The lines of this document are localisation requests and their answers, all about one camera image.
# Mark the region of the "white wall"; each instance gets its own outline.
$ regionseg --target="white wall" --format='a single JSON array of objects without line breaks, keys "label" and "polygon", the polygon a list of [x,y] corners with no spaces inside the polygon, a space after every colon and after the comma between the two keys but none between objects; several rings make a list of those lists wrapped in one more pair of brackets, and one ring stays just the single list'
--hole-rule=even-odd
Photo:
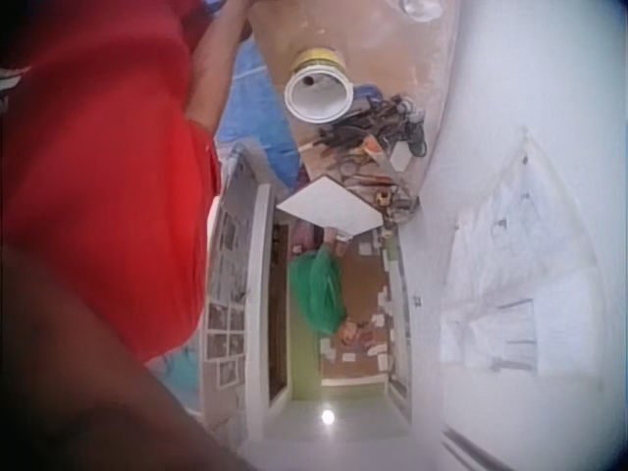
[{"label": "white wall", "polygon": [[[400,231],[412,307],[413,413],[427,449],[441,421],[515,469],[598,469],[625,427],[625,12],[613,0],[462,2],[451,90]],[[600,382],[481,374],[438,363],[439,306],[456,214],[527,128],[576,196],[604,282]]]},{"label": "white wall", "polygon": [[246,444],[240,454],[269,471],[422,469],[415,441],[383,399],[330,404],[332,426],[321,421],[323,407],[291,402],[266,438]]}]

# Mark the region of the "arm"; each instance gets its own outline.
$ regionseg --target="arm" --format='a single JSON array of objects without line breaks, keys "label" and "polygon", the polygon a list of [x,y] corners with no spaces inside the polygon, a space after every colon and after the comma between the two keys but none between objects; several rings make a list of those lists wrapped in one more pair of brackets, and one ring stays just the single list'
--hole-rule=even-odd
[{"label": "arm", "polygon": [[5,406],[56,469],[243,470],[45,270],[2,248]]},{"label": "arm", "polygon": [[251,4],[251,0],[228,0],[192,54],[185,115],[212,135],[227,102],[240,34]]}]

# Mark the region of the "person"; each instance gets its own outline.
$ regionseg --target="person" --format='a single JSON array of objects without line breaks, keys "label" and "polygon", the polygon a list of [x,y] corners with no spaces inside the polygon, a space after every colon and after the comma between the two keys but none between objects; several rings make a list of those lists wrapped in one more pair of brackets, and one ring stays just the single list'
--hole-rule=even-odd
[{"label": "person", "polygon": [[1,116],[12,454],[45,469],[248,469],[142,363],[202,310],[212,135],[252,3],[228,0],[210,23],[200,0],[31,2],[1,58],[21,71]]},{"label": "person", "polygon": [[315,331],[338,335],[344,344],[358,335],[358,325],[346,315],[340,289],[340,263],[347,242],[338,240],[338,231],[325,228],[323,244],[292,259],[288,279],[299,311]]}]

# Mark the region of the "paint can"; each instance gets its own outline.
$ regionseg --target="paint can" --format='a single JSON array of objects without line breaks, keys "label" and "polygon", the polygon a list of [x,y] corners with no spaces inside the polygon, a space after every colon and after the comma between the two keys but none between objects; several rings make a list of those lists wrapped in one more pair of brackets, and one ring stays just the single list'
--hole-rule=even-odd
[{"label": "paint can", "polygon": [[294,60],[284,99],[290,112],[306,123],[340,118],[353,102],[353,84],[344,74],[340,54],[327,47],[306,49]]}]

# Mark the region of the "red shirt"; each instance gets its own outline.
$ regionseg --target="red shirt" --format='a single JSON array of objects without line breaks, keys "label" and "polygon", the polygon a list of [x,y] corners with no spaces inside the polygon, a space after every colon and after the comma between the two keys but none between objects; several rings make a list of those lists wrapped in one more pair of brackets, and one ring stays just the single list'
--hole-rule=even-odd
[{"label": "red shirt", "polygon": [[195,3],[41,2],[10,64],[31,69],[3,118],[4,243],[142,361],[183,343],[203,306],[220,182],[211,136],[183,114]]}]

